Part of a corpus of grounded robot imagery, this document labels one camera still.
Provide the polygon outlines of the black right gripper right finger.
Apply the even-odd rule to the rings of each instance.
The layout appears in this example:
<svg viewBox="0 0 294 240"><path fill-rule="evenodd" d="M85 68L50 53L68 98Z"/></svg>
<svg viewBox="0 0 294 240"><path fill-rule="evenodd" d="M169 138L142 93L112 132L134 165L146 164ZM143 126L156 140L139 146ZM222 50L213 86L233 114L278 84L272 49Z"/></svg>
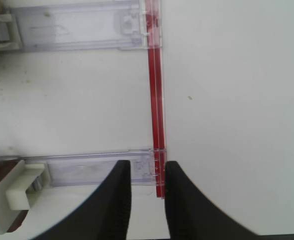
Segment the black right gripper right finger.
<svg viewBox="0 0 294 240"><path fill-rule="evenodd" d="M172 240L261 240L212 203L176 161L165 164L165 214Z"/></svg>

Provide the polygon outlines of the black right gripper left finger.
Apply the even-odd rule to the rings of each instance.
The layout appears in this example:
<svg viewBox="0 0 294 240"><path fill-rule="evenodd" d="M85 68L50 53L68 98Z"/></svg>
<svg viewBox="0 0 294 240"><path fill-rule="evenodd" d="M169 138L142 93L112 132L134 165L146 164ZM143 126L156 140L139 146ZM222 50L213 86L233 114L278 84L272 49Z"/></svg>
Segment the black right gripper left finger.
<svg viewBox="0 0 294 240"><path fill-rule="evenodd" d="M76 210L35 239L125 240L131 207L131 163L119 160Z"/></svg>

